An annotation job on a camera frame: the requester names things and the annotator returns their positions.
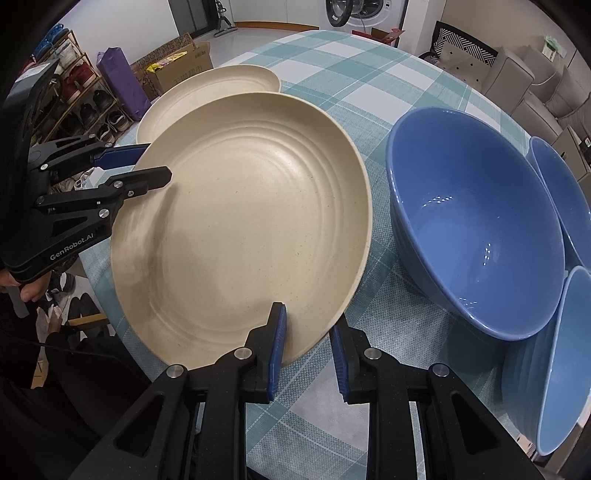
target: doorway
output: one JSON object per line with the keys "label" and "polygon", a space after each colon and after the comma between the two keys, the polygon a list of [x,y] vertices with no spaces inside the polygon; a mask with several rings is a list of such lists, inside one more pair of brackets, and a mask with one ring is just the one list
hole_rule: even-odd
{"label": "doorway", "polygon": [[168,0],[168,4],[179,35],[195,38],[217,27],[215,0]]}

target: bowl rim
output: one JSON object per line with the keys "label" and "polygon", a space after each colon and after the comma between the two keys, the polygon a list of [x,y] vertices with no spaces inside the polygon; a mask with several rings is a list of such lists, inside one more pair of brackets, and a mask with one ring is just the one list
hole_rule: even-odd
{"label": "bowl rim", "polygon": [[566,302],[566,296],[569,291],[570,283],[571,283],[573,277],[575,275],[579,275],[579,273],[585,275],[589,280],[591,280],[591,275],[589,274],[589,271],[585,267],[582,267],[581,265],[577,265],[576,267],[574,267],[570,271],[569,276],[566,278],[566,281],[564,282],[564,289],[563,289],[562,295],[560,297],[560,303],[558,304],[558,310],[556,311],[556,326],[555,326],[555,330],[554,330],[554,335],[552,337],[552,349],[550,350],[550,359],[548,361],[548,368],[546,369],[546,376],[545,376],[545,380],[544,380],[544,394],[542,396],[542,403],[540,405],[540,411],[538,412],[538,422],[537,422],[537,426],[535,429],[535,446],[536,446],[539,454],[541,454],[541,455],[549,455],[553,451],[555,451],[566,440],[566,437],[569,436],[570,431],[574,427],[574,424],[570,426],[568,431],[566,431],[566,433],[564,434],[564,438],[562,438],[557,443],[557,445],[554,449],[552,449],[548,452],[543,452],[542,450],[540,450],[540,434],[541,434],[541,429],[542,429],[542,414],[543,414],[544,409],[546,407],[546,399],[548,397],[548,387],[550,386],[550,377],[552,375],[552,366],[554,363],[554,356],[556,354],[556,343],[558,341],[558,334],[560,333],[560,323],[562,321],[562,312],[564,310],[564,304]]}
{"label": "bowl rim", "polygon": [[[581,255],[579,254],[576,246],[574,245],[573,239],[571,238],[570,233],[567,230],[566,225],[564,224],[564,221],[562,220],[562,215],[560,214],[560,211],[558,210],[558,207],[556,206],[556,203],[554,202],[554,198],[552,197],[552,194],[550,193],[550,189],[548,188],[548,184],[546,183],[546,179],[544,178],[542,170],[540,169],[540,165],[538,163],[538,159],[535,154],[536,150],[540,151],[542,148],[545,150],[549,148],[553,153],[555,153],[555,157],[560,158],[560,156],[558,155],[558,152],[555,149],[553,149],[552,146],[546,140],[544,140],[543,138],[540,138],[540,137],[531,137],[530,141],[529,141],[529,146],[530,146],[530,149],[528,151],[528,155],[531,155],[535,161],[535,165],[533,165],[534,170],[537,172],[538,176],[540,177],[540,180],[542,181],[542,184],[544,185],[544,187],[548,190],[548,193],[550,194],[550,198],[552,199],[552,205],[554,205],[554,208],[556,210],[556,215],[558,215],[558,220],[560,221],[560,226],[562,227],[563,234],[566,237],[566,239],[568,240],[569,246],[571,247],[571,249],[576,257],[577,265],[584,265],[586,268],[591,267],[591,265],[585,265],[585,262],[583,262]],[[572,177],[574,184],[579,188],[579,193],[581,194],[581,195],[575,194],[578,197],[577,202],[581,203],[580,200],[582,199],[584,204],[581,203],[581,205],[587,205],[587,211],[590,211],[589,205],[587,204],[587,200],[585,199],[583,191],[580,189],[579,182],[576,180],[576,178],[574,178],[574,175],[570,171],[570,168],[567,166],[567,164],[564,161],[562,161],[562,159],[560,162],[556,162],[556,165],[558,166],[557,168],[559,168],[565,172],[568,172],[568,174]]]}
{"label": "bowl rim", "polygon": [[[447,301],[449,301],[452,304],[452,306],[466,320],[468,320],[472,325],[477,327],[479,330],[481,330],[481,331],[485,332],[486,334],[491,335],[495,338],[498,338],[500,340],[507,340],[510,342],[515,342],[518,340],[524,340],[524,339],[530,338],[533,335],[535,335],[536,333],[538,333],[541,329],[543,329],[546,325],[548,325],[549,321],[552,319],[552,317],[554,316],[554,313],[556,312],[556,307],[558,306],[558,303],[560,302],[560,297],[561,297],[562,291],[557,292],[556,305],[554,306],[552,311],[548,314],[548,318],[545,319],[545,321],[543,321],[542,324],[540,324],[540,325],[536,326],[535,328],[529,330],[528,332],[520,334],[520,335],[505,333],[505,332],[502,332],[498,329],[491,328],[490,326],[484,324],[484,322],[481,321],[479,318],[477,318],[473,314],[471,314],[465,308],[465,306],[462,305],[458,301],[458,299],[452,294],[452,292],[449,290],[449,288],[447,288],[447,286],[442,282],[441,278],[434,272],[433,268],[431,267],[431,265],[427,261],[427,258],[425,257],[424,252],[419,248],[418,239],[414,233],[413,228],[411,227],[411,223],[408,218],[408,215],[406,214],[405,209],[402,208],[403,202],[402,202],[402,199],[400,198],[400,193],[398,191],[398,187],[397,187],[397,184],[396,184],[396,181],[394,178],[394,172],[393,172],[394,166],[392,164],[392,155],[388,155],[388,153],[392,151],[392,144],[394,143],[394,136],[395,136],[396,132],[398,131],[398,129],[400,128],[400,125],[402,125],[408,117],[416,115],[419,112],[429,111],[429,110],[442,111],[442,112],[449,113],[451,115],[457,115],[457,116],[466,116],[466,117],[469,117],[470,119],[477,121],[480,124],[484,125],[484,127],[486,129],[488,129],[497,138],[501,139],[502,142],[504,142],[506,145],[510,146],[510,148],[512,148],[517,154],[519,154],[519,156],[522,158],[524,164],[530,169],[532,175],[534,175],[534,177],[538,181],[540,181],[540,177],[537,174],[535,168],[530,164],[529,161],[527,161],[527,159],[525,158],[525,155],[522,154],[519,150],[517,150],[515,148],[515,146],[511,142],[509,142],[500,132],[498,132],[497,130],[495,130],[494,128],[492,128],[490,125],[483,122],[479,118],[477,118],[473,115],[470,115],[469,113],[462,112],[460,110],[455,110],[453,108],[426,106],[426,107],[420,107],[420,108],[416,108],[413,110],[409,110],[402,117],[400,117],[400,119],[398,119],[396,124],[392,127],[392,130],[390,131],[389,136],[388,136],[388,143],[387,143],[387,147],[386,147],[386,174],[388,176],[388,185],[390,187],[390,192],[391,192],[391,194],[393,193],[394,197],[396,198],[396,201],[395,202],[391,201],[391,203],[394,205],[394,209],[396,211],[396,214],[403,221],[403,223],[405,225],[405,229],[408,234],[408,238],[412,244],[413,250],[414,250],[415,254],[417,255],[418,259],[420,260],[421,265],[423,266],[425,271],[429,274],[431,280],[437,285],[437,287],[443,293],[443,295],[445,296]],[[545,193],[545,195],[548,198],[548,201],[550,202],[550,205],[553,207],[552,210],[554,212],[554,218],[556,220],[555,227],[556,227],[557,232],[559,232],[558,237],[560,238],[560,242],[562,244],[562,249],[561,249],[562,265],[563,265],[563,269],[564,269],[566,266],[566,260],[565,260],[565,252],[564,252],[564,239],[563,239],[563,235],[562,235],[562,228],[561,228],[560,220],[558,218],[558,215],[556,214],[556,207],[554,206],[554,202],[552,201],[552,197],[550,196],[548,189],[546,188],[545,184],[542,183],[541,181],[540,181],[540,184],[542,186],[542,191]]]}

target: metal screw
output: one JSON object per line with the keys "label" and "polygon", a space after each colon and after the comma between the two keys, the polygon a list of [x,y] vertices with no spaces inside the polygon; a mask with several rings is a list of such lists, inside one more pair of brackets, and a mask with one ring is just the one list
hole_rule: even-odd
{"label": "metal screw", "polygon": [[449,368],[447,365],[435,364],[433,365],[433,373],[438,377],[446,377],[449,375]]}
{"label": "metal screw", "polygon": [[246,360],[247,358],[250,358],[251,355],[252,350],[245,346],[241,346],[240,348],[234,351],[234,356],[239,360]]}
{"label": "metal screw", "polygon": [[377,360],[382,356],[382,352],[374,347],[366,348],[363,354],[370,360]]}
{"label": "metal screw", "polygon": [[182,365],[170,365],[170,367],[166,369],[166,374],[170,378],[178,378],[183,374],[183,372],[184,368]]}

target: purple bag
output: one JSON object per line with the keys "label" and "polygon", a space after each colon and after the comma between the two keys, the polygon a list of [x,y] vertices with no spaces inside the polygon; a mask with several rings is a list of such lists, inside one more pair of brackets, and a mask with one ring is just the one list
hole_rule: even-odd
{"label": "purple bag", "polygon": [[96,66],[129,116],[136,121],[141,120],[150,108],[150,101],[127,63],[123,50],[115,47],[99,52]]}

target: yellow package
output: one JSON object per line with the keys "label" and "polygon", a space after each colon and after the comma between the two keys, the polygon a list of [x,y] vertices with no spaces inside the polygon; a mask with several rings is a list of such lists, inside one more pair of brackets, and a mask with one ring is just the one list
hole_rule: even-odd
{"label": "yellow package", "polygon": [[175,60],[178,60],[180,57],[182,57],[183,55],[186,55],[187,53],[188,52],[186,52],[186,51],[182,51],[180,53],[174,53],[171,56],[166,57],[165,59],[162,59],[162,60],[159,60],[159,61],[153,63],[152,65],[147,67],[146,70],[148,72],[156,73],[157,70],[165,67],[166,65],[174,62]]}

